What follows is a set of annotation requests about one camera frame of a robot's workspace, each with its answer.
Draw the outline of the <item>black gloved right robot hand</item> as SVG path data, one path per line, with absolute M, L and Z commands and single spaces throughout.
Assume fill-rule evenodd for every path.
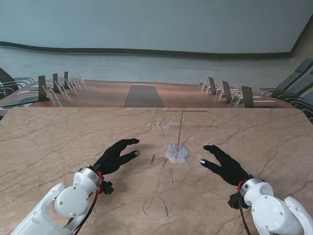
M 203 148 L 213 154 L 220 165 L 206 159 L 201 159 L 200 164 L 219 175 L 228 184 L 239 186 L 240 182 L 245 182 L 251 178 L 251 175 L 249 175 L 235 159 L 230 157 L 219 147 L 215 145 L 205 145 Z

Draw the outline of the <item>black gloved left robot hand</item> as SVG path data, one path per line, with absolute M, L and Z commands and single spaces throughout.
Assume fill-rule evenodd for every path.
M 135 138 L 123 139 L 116 142 L 103 153 L 103 155 L 94 163 L 93 167 L 102 175 L 111 174 L 117 171 L 122 165 L 140 155 L 138 150 L 132 151 L 123 156 L 120 155 L 128 145 L 137 143 L 139 143 L 139 140 Z

